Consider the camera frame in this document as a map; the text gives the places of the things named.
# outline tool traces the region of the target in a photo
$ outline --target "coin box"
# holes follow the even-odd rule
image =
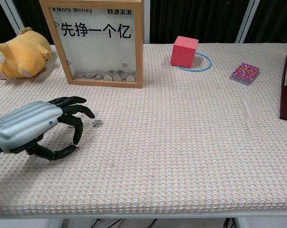
[[[69,84],[142,88],[143,0],[39,0]]]

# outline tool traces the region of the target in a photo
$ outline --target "stuffed toy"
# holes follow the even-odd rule
[[[23,28],[15,38],[0,44],[0,79],[32,77],[51,59],[48,41],[32,28]]]

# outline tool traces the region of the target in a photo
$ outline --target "textured tablecloth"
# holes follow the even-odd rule
[[[79,149],[47,161],[0,156],[0,214],[198,213],[287,209],[287,121],[279,119],[287,44],[199,44],[211,69],[170,65],[173,45],[144,46],[142,89],[69,85],[53,59],[37,77],[0,80],[0,116],[27,103],[81,96],[104,121]],[[246,62],[260,75],[230,80]],[[195,57],[194,67],[207,66]],[[42,145],[67,146],[59,124]]]

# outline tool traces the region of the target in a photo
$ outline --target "silver robotic arm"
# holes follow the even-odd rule
[[[85,103],[81,97],[61,97],[49,102],[37,101],[16,109],[0,117],[0,154],[20,153],[26,150],[48,160],[57,160],[71,154],[81,138],[83,124],[80,118],[73,116],[81,112],[95,118],[91,110],[77,103]],[[60,151],[51,151],[37,142],[43,134],[58,123],[73,125],[75,128],[73,145]]]

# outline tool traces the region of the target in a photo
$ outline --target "pink cube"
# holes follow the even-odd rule
[[[197,45],[197,39],[178,36],[173,46],[171,65],[191,68]]]

